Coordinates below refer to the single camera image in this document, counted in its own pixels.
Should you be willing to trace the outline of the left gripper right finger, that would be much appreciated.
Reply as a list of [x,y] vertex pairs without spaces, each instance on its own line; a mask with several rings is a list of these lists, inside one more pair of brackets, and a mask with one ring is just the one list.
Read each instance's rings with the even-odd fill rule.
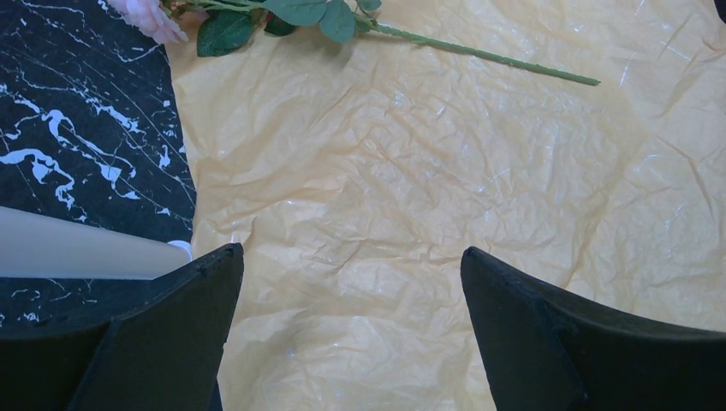
[[476,248],[461,282],[499,410],[722,410],[725,335],[646,319]]

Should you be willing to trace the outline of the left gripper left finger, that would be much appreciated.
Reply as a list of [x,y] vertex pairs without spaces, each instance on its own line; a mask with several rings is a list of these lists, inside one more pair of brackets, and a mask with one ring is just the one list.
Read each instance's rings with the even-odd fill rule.
[[151,281],[4,278],[4,410],[219,410],[244,251]]

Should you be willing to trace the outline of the orange wrapping paper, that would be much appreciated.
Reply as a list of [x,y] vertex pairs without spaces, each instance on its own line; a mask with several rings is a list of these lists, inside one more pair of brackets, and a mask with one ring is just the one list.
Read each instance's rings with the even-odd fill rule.
[[167,47],[193,251],[244,248],[227,410],[491,410],[478,247],[610,307],[725,327],[725,25],[711,1],[386,1],[377,33]]

